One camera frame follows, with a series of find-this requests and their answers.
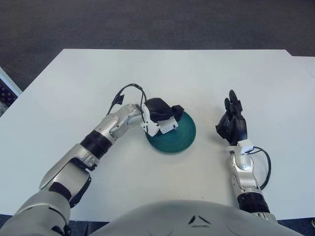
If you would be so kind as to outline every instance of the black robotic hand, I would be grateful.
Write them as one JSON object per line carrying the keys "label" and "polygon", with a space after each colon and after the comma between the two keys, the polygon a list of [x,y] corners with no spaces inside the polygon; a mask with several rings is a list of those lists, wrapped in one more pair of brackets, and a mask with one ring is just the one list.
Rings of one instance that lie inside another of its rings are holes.
{"label": "black robotic hand", "polygon": [[237,99],[233,90],[230,90],[229,98],[224,101],[226,112],[216,125],[216,129],[222,138],[231,146],[235,146],[238,141],[247,139],[247,128],[246,121],[241,115],[243,110],[241,101]]}

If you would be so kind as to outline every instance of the green plate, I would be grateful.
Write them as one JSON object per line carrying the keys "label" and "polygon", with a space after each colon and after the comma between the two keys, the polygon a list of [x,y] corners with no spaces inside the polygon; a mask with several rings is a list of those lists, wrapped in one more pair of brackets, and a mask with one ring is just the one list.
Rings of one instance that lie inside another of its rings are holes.
{"label": "green plate", "polygon": [[176,130],[172,130],[166,134],[159,134],[151,137],[146,133],[149,143],[156,149],[175,153],[188,148],[196,136],[196,126],[192,118],[183,112],[182,118],[178,122]]}

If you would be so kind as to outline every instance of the white bracket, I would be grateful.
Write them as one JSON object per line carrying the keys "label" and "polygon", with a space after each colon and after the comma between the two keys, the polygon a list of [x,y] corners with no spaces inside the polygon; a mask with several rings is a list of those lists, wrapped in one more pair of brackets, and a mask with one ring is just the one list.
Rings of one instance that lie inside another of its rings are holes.
{"label": "white bracket", "polygon": [[142,129],[145,132],[147,132],[147,128],[148,128],[148,134],[151,137],[153,137],[155,134],[158,133],[160,126],[158,123],[154,123],[150,119],[149,109],[147,108],[147,106],[144,103],[141,104],[141,109],[143,111],[143,119],[144,119],[144,122],[141,123]]}

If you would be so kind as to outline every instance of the robot forearm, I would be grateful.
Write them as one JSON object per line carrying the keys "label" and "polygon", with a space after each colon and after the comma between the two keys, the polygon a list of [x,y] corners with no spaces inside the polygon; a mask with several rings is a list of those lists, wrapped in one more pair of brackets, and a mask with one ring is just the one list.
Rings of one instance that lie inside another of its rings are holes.
{"label": "robot forearm", "polygon": [[232,185],[241,210],[277,222],[270,213],[262,191],[253,174],[254,162],[247,151],[253,149],[250,140],[242,140],[237,146],[229,146],[229,166],[232,171]]}

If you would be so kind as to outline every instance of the gray carpet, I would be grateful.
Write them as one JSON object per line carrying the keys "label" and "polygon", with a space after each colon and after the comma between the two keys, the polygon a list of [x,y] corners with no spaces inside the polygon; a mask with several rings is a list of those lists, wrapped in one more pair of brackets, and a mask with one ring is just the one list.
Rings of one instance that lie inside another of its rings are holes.
{"label": "gray carpet", "polygon": [[314,0],[1,0],[0,66],[24,90],[63,48],[315,56]]}

